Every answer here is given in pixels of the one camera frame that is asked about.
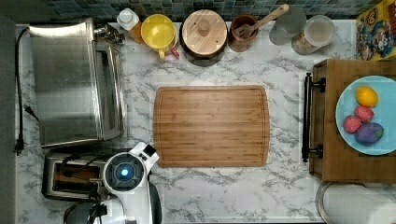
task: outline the black handle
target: black handle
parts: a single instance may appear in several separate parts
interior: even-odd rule
[[[318,82],[312,82],[311,73],[306,73],[304,82],[303,162],[308,162],[309,154],[315,154],[320,159],[323,157],[322,144],[318,144],[315,148],[310,146],[312,88],[319,88],[320,92],[325,92],[326,78],[323,77]]]

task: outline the wooden spoon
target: wooden spoon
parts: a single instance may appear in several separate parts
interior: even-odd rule
[[[242,38],[249,38],[253,32],[257,29],[259,29],[260,27],[262,27],[265,23],[267,23],[268,21],[272,21],[276,18],[278,18],[279,16],[285,14],[286,12],[289,11],[289,5],[288,4],[284,4],[283,6],[277,8],[275,11],[272,11],[270,14],[268,14],[266,17],[264,17],[263,19],[261,19],[260,21],[256,22],[256,24],[254,25],[248,25],[248,24],[244,24],[241,27],[235,29],[235,34],[236,36],[242,37]]]

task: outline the utensil holder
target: utensil holder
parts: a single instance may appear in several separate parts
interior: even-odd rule
[[[230,49],[236,52],[243,52],[250,47],[253,39],[259,33],[259,29],[255,30],[249,38],[239,37],[234,30],[244,24],[254,25],[256,22],[257,19],[250,14],[241,14],[233,19],[230,27]]]

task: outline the cereal box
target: cereal box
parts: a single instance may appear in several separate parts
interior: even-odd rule
[[[395,4],[395,0],[384,0],[357,18],[359,59],[364,61],[396,60]]]

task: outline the blue plate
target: blue plate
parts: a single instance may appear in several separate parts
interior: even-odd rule
[[[379,123],[384,127],[382,138],[370,145],[364,146],[355,140],[353,133],[344,130],[344,119],[348,115],[354,115],[358,105],[355,94],[359,86],[369,86],[378,95],[378,103],[373,107],[374,116],[371,122]],[[363,77],[352,82],[340,96],[335,109],[335,120],[338,131],[344,140],[361,153],[377,156],[390,153],[396,149],[396,82],[387,77],[370,76]]]

